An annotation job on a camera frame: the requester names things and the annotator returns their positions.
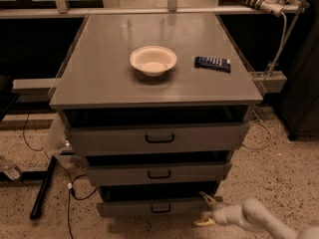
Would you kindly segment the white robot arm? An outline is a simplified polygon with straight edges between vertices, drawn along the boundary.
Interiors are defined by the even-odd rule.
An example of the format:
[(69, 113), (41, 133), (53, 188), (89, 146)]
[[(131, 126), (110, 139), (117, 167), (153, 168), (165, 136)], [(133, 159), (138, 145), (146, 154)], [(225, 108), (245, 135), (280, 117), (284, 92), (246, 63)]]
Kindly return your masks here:
[(211, 214), (206, 219), (195, 221), (197, 226), (234, 225), (248, 232), (267, 232), (273, 239), (319, 239), (319, 227), (312, 226), (296, 231), (275, 217), (265, 205), (255, 198), (242, 204), (227, 205), (199, 191)]

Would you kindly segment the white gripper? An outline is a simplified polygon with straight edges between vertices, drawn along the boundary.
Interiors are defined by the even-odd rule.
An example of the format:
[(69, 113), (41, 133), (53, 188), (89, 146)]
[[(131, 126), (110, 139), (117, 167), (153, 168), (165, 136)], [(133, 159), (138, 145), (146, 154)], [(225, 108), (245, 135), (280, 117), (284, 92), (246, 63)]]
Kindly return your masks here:
[(208, 206), (214, 206), (211, 214), (213, 219), (207, 217), (206, 219), (197, 220), (194, 222), (196, 226), (214, 226), (216, 223), (222, 226), (236, 225), (242, 227), (245, 224), (246, 219), (241, 205), (226, 205), (224, 203), (217, 202), (205, 192), (199, 191), (199, 194), (203, 197)]

